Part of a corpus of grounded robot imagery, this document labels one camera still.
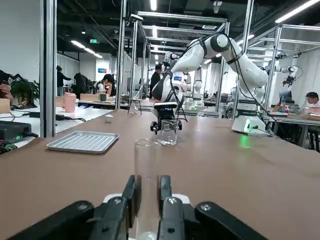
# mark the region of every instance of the green plant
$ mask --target green plant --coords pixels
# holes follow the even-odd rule
[[[27,104],[32,104],[40,98],[40,85],[36,81],[17,78],[11,82],[11,94],[15,98],[26,99]]]

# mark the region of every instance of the green light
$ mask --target green light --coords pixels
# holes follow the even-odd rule
[[[242,135],[240,139],[240,147],[242,147],[243,149],[249,149],[249,144],[249,137],[246,135]]]

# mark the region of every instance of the metal tray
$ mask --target metal tray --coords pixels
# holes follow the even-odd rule
[[[93,132],[93,131],[74,131],[46,146],[49,150],[85,153],[85,154],[103,154],[119,138],[118,134]]]

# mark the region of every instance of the glass cup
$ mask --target glass cup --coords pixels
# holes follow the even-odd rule
[[[161,121],[161,144],[165,146],[174,146],[177,144],[177,132],[179,129],[177,120]]]
[[[134,176],[140,207],[136,218],[136,240],[157,240],[160,221],[158,204],[158,158],[160,143],[140,139],[134,144]]]
[[[136,115],[138,112],[138,108],[136,106],[136,102],[132,101],[130,109],[129,109],[129,115]]]

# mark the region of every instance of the monitor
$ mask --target monitor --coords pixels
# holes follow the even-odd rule
[[[290,90],[284,90],[279,92],[279,97],[284,97],[284,98],[292,98],[292,93]]]

